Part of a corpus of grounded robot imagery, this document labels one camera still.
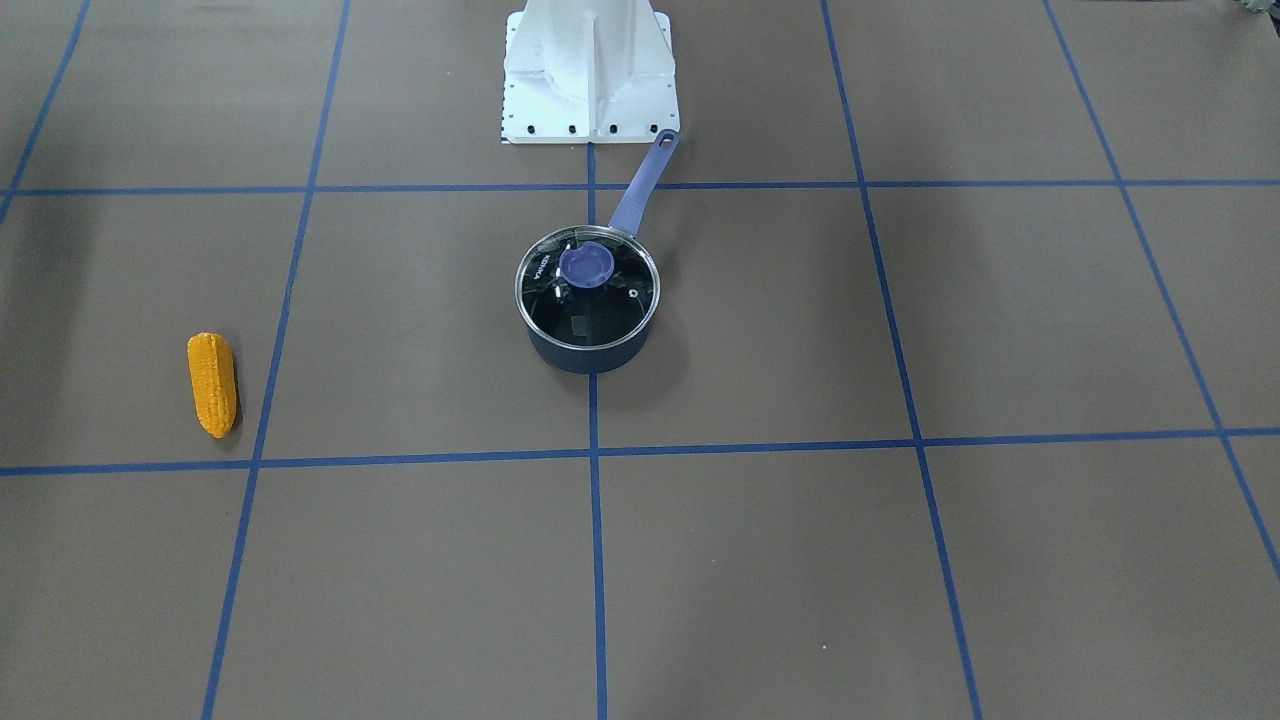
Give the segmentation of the glass lid blue knob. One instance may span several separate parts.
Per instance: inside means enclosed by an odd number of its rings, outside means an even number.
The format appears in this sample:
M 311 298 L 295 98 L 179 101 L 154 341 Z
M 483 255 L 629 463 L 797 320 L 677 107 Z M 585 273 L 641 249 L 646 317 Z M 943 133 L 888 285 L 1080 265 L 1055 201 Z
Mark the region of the glass lid blue knob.
M 532 334 L 557 348 L 620 348 L 648 331 L 660 273 L 634 234 L 571 225 L 532 243 L 515 272 L 515 306 Z

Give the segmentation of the dark blue saucepan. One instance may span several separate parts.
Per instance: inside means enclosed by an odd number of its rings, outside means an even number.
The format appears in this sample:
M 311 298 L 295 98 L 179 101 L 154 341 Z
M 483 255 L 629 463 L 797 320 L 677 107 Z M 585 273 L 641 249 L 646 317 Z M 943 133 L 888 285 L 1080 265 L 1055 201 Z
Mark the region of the dark blue saucepan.
M 660 273 L 637 233 L 678 142 L 676 129 L 655 133 L 607 224 L 557 229 L 521 258 L 515 306 L 545 364 L 602 374 L 628 363 L 645 345 L 660 302 Z

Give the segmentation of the yellow corn cob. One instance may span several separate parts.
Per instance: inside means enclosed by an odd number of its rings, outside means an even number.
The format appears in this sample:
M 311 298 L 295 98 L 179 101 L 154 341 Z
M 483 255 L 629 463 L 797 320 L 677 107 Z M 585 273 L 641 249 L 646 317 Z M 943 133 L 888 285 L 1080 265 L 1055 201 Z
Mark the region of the yellow corn cob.
M 224 438 L 239 413 L 234 352 L 223 336 L 211 332 L 192 336 L 186 352 L 198 424 L 212 438 Z

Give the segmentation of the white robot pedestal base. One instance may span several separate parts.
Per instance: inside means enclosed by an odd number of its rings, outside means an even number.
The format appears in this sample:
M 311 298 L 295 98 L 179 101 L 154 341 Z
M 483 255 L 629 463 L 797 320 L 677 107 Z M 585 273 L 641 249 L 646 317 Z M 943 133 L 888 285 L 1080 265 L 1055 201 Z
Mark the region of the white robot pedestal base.
M 672 20 L 649 1 L 527 1 L 504 41 L 503 143 L 649 143 L 681 128 Z

